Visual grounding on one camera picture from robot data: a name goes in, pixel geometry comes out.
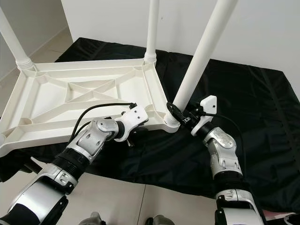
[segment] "tiled floor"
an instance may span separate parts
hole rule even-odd
[[[35,63],[54,62],[70,45],[69,31],[56,37],[44,51],[32,57]],[[17,73],[5,79],[0,87],[0,113],[8,101]],[[0,215],[34,174],[18,172],[0,183]],[[78,186],[68,196],[69,205],[59,225],[76,225],[93,211],[98,211],[108,225],[143,225],[148,217],[157,214],[172,219],[175,224],[214,224],[215,201],[200,196],[185,195],[168,189],[123,182],[85,173]]]

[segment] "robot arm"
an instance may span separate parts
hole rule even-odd
[[[0,218],[2,225],[54,225],[68,204],[70,194],[104,142],[122,142],[131,130],[148,121],[145,110],[136,106],[116,119],[94,118],[52,163],[20,192],[8,214]]]
[[[208,96],[185,116],[173,104],[167,107],[171,114],[191,130],[193,136],[200,136],[210,153],[210,167],[216,187],[216,225],[263,225],[264,215],[258,210],[247,183],[243,179],[236,142],[221,128],[211,124],[216,114],[217,98]]]

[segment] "white pipe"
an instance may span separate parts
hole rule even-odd
[[[155,49],[156,49],[157,27],[158,27],[158,11],[159,11],[159,0],[150,0],[147,50],[144,58],[146,63],[156,62]]]
[[[173,102],[181,111],[187,106],[237,1],[238,0],[217,1]],[[178,125],[178,121],[169,113],[165,116],[165,122],[170,126]]]
[[[34,65],[31,59],[26,55],[13,29],[11,28],[7,18],[0,7],[0,32],[6,41],[10,51],[15,57],[15,62],[19,68],[33,69]]]

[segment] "baseboard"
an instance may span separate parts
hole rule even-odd
[[[37,50],[35,50],[33,53],[31,53],[29,55],[29,58],[32,59],[35,56],[38,56],[39,54],[45,52],[53,43],[55,43],[58,39],[60,39],[60,37],[67,30],[68,30],[68,26],[61,29],[59,32],[57,32],[55,35],[53,35],[51,38],[49,38],[44,44],[42,44],[39,48],[37,48]],[[18,70],[17,66],[0,78],[0,88],[5,86],[5,83],[7,82],[7,79],[10,76],[14,76],[14,75],[16,75],[16,76],[19,75],[19,70]]]

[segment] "black cable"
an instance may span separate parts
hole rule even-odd
[[[113,106],[113,105],[129,105],[129,106],[134,106],[135,104],[134,104],[134,103],[107,103],[107,104],[94,105],[94,106],[92,106],[92,107],[86,109],[86,110],[80,115],[80,117],[78,118],[78,120],[77,120],[77,122],[76,122],[76,124],[75,124],[75,126],[74,126],[73,132],[72,132],[72,134],[71,134],[71,137],[70,137],[70,140],[69,140],[68,143],[70,143],[70,142],[74,139],[76,130],[77,130],[77,128],[78,128],[78,125],[79,125],[81,119],[84,117],[84,115],[85,115],[87,112],[89,112],[90,110],[95,109],[95,108],[100,108],[100,107],[104,107],[104,106]]]
[[[83,124],[83,125],[77,130],[77,132],[76,132],[76,134],[74,135],[74,137],[76,137],[76,136],[79,134],[79,132],[80,132],[83,128],[85,128],[88,124],[90,124],[90,121],[89,121],[89,122],[86,122],[85,124]]]
[[[247,176],[247,171],[246,171],[246,151],[244,149],[244,140],[243,140],[243,135],[242,135],[242,132],[239,128],[239,126],[230,118],[226,117],[226,116],[223,116],[223,115],[220,115],[220,114],[210,114],[210,113],[203,113],[204,115],[206,116],[212,116],[212,117],[219,117],[219,118],[222,118],[222,119],[225,119],[225,120],[228,120],[229,122],[231,122],[235,128],[237,129],[237,131],[239,132],[240,134],[240,145],[241,145],[241,148],[242,148],[242,154],[243,154],[243,176],[244,178],[246,179],[246,176]]]

